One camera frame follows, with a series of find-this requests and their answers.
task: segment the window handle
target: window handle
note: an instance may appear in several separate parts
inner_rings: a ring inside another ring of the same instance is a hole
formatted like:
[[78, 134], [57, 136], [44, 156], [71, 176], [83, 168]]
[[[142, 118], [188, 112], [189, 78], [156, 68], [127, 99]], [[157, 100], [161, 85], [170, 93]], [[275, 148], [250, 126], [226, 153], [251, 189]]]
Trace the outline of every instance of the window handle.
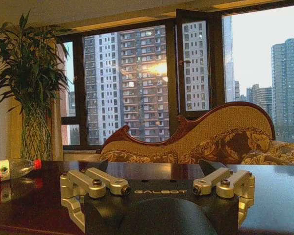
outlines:
[[190, 63], [191, 61], [190, 60], [179, 60], [178, 64], [179, 66], [182, 66], [183, 63]]

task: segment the window frame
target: window frame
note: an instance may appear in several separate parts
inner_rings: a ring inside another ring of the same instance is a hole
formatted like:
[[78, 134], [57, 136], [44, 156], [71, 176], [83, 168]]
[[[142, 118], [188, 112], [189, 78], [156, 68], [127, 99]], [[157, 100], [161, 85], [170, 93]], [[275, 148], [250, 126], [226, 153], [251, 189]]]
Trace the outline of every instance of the window frame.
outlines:
[[[294, 0], [277, 1], [270, 3], [262, 3], [252, 6], [244, 6], [233, 9], [225, 9], [215, 12], [205, 12], [207, 19], [213, 20], [213, 24], [207, 31], [207, 47], [209, 56], [210, 74], [214, 73], [214, 78], [210, 79], [209, 88], [209, 105], [210, 110], [218, 105], [225, 103], [225, 84], [223, 70], [223, 35], [222, 35], [222, 17], [228, 15], [249, 13], [253, 11], [262, 11], [276, 8], [294, 6]], [[196, 11], [182, 10], [183, 15], [187, 18], [196, 18]], [[75, 89], [75, 117], [61, 117], [62, 125], [79, 125], [80, 145], [64, 145], [65, 150], [100, 150], [102, 145], [89, 145], [88, 128], [87, 128], [87, 105], [85, 91], [85, 76], [84, 76], [84, 47], [83, 39], [85, 36], [131, 30], [149, 26], [164, 24], [166, 27], [166, 53], [167, 53], [167, 76], [168, 80], [168, 103], [169, 103], [169, 132], [170, 136], [178, 127], [178, 115], [183, 115], [188, 119], [195, 119], [204, 115], [207, 111], [191, 111], [191, 114], [181, 110], [181, 104], [185, 105], [185, 96], [181, 89], [184, 89], [180, 84], [181, 78], [178, 76], [178, 57], [177, 52], [181, 53], [178, 44], [182, 44], [182, 40], [177, 38], [176, 26], [178, 26], [177, 17], [168, 18], [165, 20], [151, 21], [145, 23], [127, 24], [115, 26], [111, 28], [97, 29], [86, 32], [73, 33], [61, 36], [63, 42], [73, 42], [73, 66], [74, 66], [74, 89]]]
[[167, 77], [168, 79], [168, 103], [169, 103], [169, 132], [170, 136], [178, 126], [177, 120], [177, 96], [176, 96], [176, 65], [175, 65], [175, 20], [169, 18], [165, 20], [151, 21], [145, 23], [135, 23], [121, 25], [117, 27], [104, 28], [86, 32], [73, 33], [61, 36], [63, 42], [73, 42], [73, 67], [75, 77], [75, 117], [61, 117], [61, 125], [79, 125], [80, 145], [64, 145], [64, 150], [100, 150], [102, 145], [89, 145], [88, 124], [87, 124], [87, 103], [84, 74], [84, 37], [113, 33], [137, 28], [164, 25], [166, 29], [166, 55], [167, 55]]

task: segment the ceiling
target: ceiling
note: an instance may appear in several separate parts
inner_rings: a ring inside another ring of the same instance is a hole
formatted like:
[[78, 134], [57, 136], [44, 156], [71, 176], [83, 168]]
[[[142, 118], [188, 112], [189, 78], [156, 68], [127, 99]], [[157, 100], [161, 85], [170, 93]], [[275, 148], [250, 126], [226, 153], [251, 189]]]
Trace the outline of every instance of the ceiling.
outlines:
[[172, 17], [176, 8], [219, 10], [277, 0], [0, 0], [0, 24], [30, 10], [33, 26], [61, 24], [87, 30]]

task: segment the chaise lounge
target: chaise lounge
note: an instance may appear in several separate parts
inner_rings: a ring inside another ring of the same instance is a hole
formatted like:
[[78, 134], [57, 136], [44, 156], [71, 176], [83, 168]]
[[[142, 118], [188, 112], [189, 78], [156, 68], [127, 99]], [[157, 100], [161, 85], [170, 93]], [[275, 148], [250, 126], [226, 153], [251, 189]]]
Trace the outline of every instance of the chaise lounge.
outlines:
[[224, 164], [294, 165], [294, 144], [275, 140], [273, 123], [259, 106], [230, 102], [188, 121], [179, 116], [177, 131], [166, 141], [149, 143], [128, 134], [126, 125], [111, 135], [101, 160], [133, 163], [195, 164], [200, 159]]

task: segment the window sill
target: window sill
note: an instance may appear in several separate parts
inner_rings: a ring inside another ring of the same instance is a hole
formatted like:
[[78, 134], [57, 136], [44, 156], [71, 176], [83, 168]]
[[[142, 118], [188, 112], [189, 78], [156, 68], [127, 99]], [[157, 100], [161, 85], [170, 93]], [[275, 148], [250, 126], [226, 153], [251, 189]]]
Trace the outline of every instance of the window sill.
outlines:
[[63, 150], [64, 161], [99, 161], [100, 154], [96, 150]]

